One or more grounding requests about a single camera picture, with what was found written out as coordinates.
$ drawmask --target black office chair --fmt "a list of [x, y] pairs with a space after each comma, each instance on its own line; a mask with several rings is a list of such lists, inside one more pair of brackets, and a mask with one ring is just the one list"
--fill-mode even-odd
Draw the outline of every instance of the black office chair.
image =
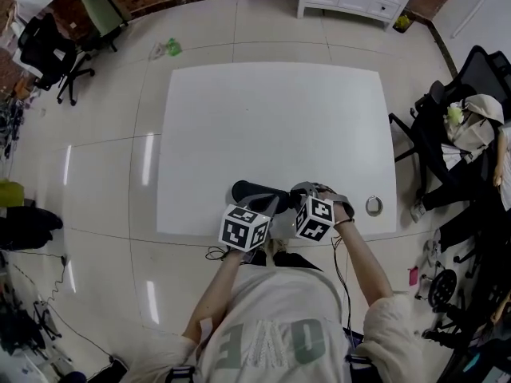
[[443, 124], [443, 116], [447, 106], [476, 94], [486, 94], [494, 97], [502, 104], [504, 119], [511, 116], [511, 65], [501, 51], [488, 55], [480, 46], [472, 48], [460, 73], [444, 86], [435, 81], [430, 92], [415, 102], [417, 113], [411, 109], [414, 123], [409, 128], [393, 113], [389, 122], [395, 122], [399, 128], [412, 140], [412, 149], [394, 159], [399, 162], [417, 153], [419, 156], [421, 187], [417, 197], [426, 193], [426, 166], [443, 183], [451, 187], [459, 185], [460, 178], [450, 175], [443, 160], [442, 144], [450, 144]]
[[61, 95], [67, 88], [71, 105], [74, 106], [77, 103], [73, 99], [74, 80], [86, 73], [91, 77], [95, 74], [91, 68], [80, 69], [85, 61], [91, 59], [88, 54], [75, 65], [77, 47], [73, 40], [64, 38], [58, 32], [51, 14], [46, 14], [42, 20], [32, 18], [18, 40], [18, 47], [22, 51], [22, 62], [37, 68], [43, 75], [35, 83], [38, 88], [48, 91], [53, 84], [65, 78], [57, 95], [59, 104], [62, 103]]

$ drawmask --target pink object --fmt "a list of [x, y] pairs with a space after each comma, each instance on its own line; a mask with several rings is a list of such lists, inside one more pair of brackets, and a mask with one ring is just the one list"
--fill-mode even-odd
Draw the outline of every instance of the pink object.
[[410, 278], [408, 283], [410, 286], [417, 285], [418, 282], [418, 267], [409, 268], [408, 271], [410, 272]]

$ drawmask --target bracelet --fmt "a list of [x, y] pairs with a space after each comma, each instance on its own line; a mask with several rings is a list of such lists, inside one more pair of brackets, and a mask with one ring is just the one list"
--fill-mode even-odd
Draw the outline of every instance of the bracelet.
[[334, 224], [334, 227], [337, 227], [340, 224], [349, 223], [349, 222], [354, 223], [355, 219], [345, 219], [345, 220], [342, 220], [342, 221], [338, 221], [337, 223]]

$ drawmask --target tiled floor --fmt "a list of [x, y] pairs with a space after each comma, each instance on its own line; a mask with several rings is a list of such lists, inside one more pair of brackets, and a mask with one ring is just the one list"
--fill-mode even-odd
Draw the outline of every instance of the tiled floor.
[[[156, 42], [176, 38], [184, 52], [149, 61]], [[93, 60], [97, 75], [83, 77], [78, 103], [58, 105], [55, 89], [27, 111], [10, 178], [26, 187], [40, 207], [65, 224], [41, 251], [65, 252], [66, 273], [53, 304], [77, 331], [131, 362], [138, 343], [153, 334], [180, 334], [218, 263], [204, 258], [208, 239], [156, 232], [156, 178], [161, 126], [173, 69], [232, 61], [300, 61], [378, 71], [389, 112], [410, 123], [409, 108], [437, 79], [450, 81], [447, 66], [428, 29], [414, 23], [406, 34], [385, 33], [363, 18], [307, 11], [295, 16], [294, 0], [211, 0], [180, 6], [134, 21], [118, 38], [117, 53]], [[396, 153], [407, 149], [393, 127]], [[142, 166], [150, 164], [143, 180]], [[438, 224], [457, 208], [428, 213], [411, 222], [417, 175], [412, 159], [396, 165], [398, 230], [371, 237], [396, 291], [409, 292], [407, 268]], [[331, 247], [296, 249], [335, 278]], [[345, 252], [339, 255], [353, 301], [352, 320], [361, 330], [366, 304]], [[25, 302], [47, 298], [61, 275], [51, 257], [10, 254], [38, 290], [17, 270], [13, 277]], [[154, 286], [158, 319], [149, 311]], [[433, 321], [426, 306], [414, 304], [417, 330]], [[71, 332], [58, 344], [88, 375], [108, 363], [97, 348]], [[435, 381], [449, 351], [424, 343]]]

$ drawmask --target tabletop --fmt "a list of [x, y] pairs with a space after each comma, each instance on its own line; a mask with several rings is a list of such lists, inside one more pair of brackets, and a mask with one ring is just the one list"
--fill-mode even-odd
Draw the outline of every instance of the tabletop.
[[[394, 232], [394, 151], [378, 73], [238, 63], [172, 73], [160, 148], [157, 230], [217, 236], [231, 186], [320, 182], [346, 195], [363, 235]], [[367, 200], [382, 200], [380, 215]], [[294, 236], [293, 211], [271, 236]]]

